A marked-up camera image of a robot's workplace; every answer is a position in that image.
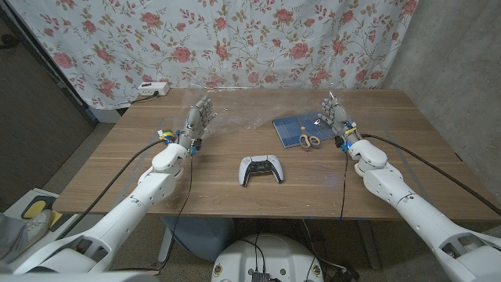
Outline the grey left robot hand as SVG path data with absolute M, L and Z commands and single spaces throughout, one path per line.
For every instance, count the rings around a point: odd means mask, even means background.
M 205 128 L 214 118 L 212 107 L 212 100 L 208 96 L 204 96 L 190 108 L 184 128 L 178 138 L 179 145 L 190 149 L 192 143 L 203 136 Z

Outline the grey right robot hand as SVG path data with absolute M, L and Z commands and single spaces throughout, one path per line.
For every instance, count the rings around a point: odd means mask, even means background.
M 323 112 L 318 117 L 325 121 L 334 135 L 350 147 L 358 142 L 361 136 L 357 133 L 356 124 L 341 105 L 340 100 L 329 91 L 329 96 L 321 103 Z

